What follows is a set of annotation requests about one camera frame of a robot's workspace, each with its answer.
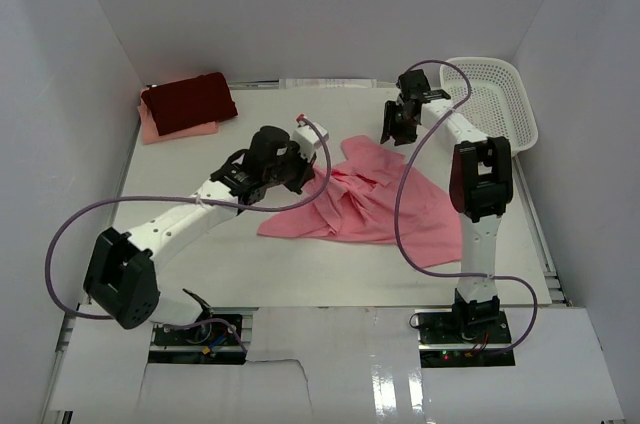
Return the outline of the pink t-shirt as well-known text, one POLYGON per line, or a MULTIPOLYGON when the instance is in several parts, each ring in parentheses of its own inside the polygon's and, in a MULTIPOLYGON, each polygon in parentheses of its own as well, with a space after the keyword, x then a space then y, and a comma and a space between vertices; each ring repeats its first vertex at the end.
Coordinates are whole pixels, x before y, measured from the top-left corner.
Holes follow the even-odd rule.
MULTIPOLYGON (((258 235, 396 242, 394 208, 405 157, 364 135, 343 140, 341 150, 345 160, 332 166, 326 191, 308 205, 273 215, 258 235)), ((418 267, 461 259, 461 226, 449 196, 415 169, 403 188, 399 224, 403 246, 418 267)))

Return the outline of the white perforated plastic basket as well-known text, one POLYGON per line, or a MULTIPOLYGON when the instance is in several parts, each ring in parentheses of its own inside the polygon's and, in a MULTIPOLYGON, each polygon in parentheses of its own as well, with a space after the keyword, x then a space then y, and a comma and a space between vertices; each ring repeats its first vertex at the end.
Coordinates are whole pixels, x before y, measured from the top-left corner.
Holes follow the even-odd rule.
POLYGON ((513 65, 497 58, 452 58, 440 67, 439 79, 454 104, 464 102, 445 121, 450 136, 469 142, 504 137, 513 156, 536 144, 534 114, 513 65))

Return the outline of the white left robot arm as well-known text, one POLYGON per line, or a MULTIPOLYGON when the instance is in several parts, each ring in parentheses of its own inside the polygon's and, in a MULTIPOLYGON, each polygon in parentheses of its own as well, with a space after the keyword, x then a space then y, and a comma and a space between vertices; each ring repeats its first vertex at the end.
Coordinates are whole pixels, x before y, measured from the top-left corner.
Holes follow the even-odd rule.
POLYGON ((283 186, 301 193, 327 140, 327 131, 306 119, 300 119, 292 133, 261 127, 248 148, 232 154, 190 197, 124 232, 103 231, 94 245, 84 291, 124 329, 152 322, 177 329, 188 342, 202 342, 212 322, 205 301, 197 295, 188 302, 163 296, 158 274, 187 246, 253 207, 269 189, 283 186))

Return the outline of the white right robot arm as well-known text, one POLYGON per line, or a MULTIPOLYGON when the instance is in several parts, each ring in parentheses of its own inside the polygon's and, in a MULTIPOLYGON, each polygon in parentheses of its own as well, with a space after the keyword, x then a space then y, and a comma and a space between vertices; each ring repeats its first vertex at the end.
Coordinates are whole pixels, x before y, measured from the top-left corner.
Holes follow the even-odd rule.
MULTIPOLYGON (((397 80, 399 96, 384 107, 380 142, 412 144, 417 128, 433 129, 445 115, 451 96, 434 90, 421 69, 408 70, 397 80)), ((511 146, 505 137, 490 137, 460 114, 439 127, 440 140, 452 151, 449 196, 459 213, 462 230, 462 277, 456 284, 452 315, 444 328, 472 343, 488 334, 499 319, 495 282, 498 228, 513 199, 511 146)))

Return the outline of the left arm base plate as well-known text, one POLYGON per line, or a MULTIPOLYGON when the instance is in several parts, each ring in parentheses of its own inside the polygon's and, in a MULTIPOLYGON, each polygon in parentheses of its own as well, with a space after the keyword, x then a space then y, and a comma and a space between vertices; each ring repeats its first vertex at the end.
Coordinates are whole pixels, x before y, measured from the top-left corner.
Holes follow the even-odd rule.
POLYGON ((152 334, 148 362, 173 365, 243 365, 245 351, 232 332, 235 330, 241 342, 249 342, 249 328, 240 313, 217 314, 225 320, 208 323, 188 330, 165 330, 156 327, 152 334))

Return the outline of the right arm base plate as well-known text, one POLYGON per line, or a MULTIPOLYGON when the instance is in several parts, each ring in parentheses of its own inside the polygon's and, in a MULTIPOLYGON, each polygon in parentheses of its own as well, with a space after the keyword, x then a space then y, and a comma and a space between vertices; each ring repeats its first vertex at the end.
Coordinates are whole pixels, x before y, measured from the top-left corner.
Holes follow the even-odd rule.
POLYGON ((408 321, 418 333, 423 369, 514 367, 512 350, 499 353, 512 337, 504 311, 493 323, 482 323, 462 331, 451 312, 416 312, 408 321))

